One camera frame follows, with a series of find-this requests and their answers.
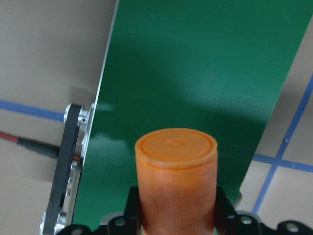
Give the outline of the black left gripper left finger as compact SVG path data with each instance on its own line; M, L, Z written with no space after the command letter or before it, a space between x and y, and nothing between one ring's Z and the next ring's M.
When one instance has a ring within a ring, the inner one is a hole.
M140 235L141 208L138 187L131 187L124 211L105 215L98 227L98 235Z

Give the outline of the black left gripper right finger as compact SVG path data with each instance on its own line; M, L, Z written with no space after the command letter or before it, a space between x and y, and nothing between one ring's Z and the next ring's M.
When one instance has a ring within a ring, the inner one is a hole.
M256 216L246 211L236 211L222 187L217 187L214 227L219 235L261 235Z

